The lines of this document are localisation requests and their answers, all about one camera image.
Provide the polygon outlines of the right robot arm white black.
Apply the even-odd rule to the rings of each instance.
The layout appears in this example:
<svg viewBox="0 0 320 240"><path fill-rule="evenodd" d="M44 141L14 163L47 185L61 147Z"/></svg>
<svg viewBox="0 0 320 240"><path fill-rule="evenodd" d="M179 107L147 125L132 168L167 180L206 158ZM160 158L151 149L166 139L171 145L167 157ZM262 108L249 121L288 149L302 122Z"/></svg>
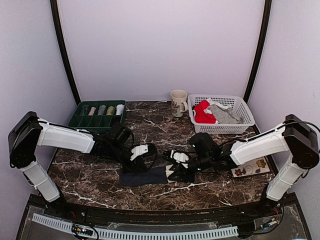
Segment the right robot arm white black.
<svg viewBox="0 0 320 240"><path fill-rule="evenodd" d="M229 170L264 156L289 152L289 158L275 178L264 188L255 213L266 217L286 191L308 170L320 162L318 146L319 128L300 120L294 114L275 128L254 137L230 140L218 145L206 132L195 134L189 144L195 151L190 153L176 150L164 151L162 157L172 163L167 177L170 181L189 182L196 172L209 168Z"/></svg>

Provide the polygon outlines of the navy underwear cream waistband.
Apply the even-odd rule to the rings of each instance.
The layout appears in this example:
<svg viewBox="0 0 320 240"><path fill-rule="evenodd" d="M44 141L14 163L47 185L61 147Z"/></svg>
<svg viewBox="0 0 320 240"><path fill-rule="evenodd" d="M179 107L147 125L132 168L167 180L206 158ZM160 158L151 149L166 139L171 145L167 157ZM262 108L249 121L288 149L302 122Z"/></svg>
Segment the navy underwear cream waistband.
<svg viewBox="0 0 320 240"><path fill-rule="evenodd" d="M144 173L120 173L119 181L123 186L138 187L152 184L171 184L175 181L168 180L166 167L153 167Z"/></svg>

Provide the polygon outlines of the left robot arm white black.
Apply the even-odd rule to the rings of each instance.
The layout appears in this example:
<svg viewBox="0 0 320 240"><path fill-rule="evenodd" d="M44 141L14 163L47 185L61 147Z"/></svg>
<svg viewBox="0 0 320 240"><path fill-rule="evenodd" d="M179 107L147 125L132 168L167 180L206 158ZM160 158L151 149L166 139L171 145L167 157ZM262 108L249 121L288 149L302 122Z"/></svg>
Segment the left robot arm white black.
<svg viewBox="0 0 320 240"><path fill-rule="evenodd" d="M67 218L70 206L36 157L38 147L76 151L117 161L130 173L145 173L150 169L143 160L149 145L127 145L134 134L122 123L115 123L104 133L59 125L27 112L9 132L8 149L11 168L19 169L42 197L51 203L51 210L60 218Z"/></svg>

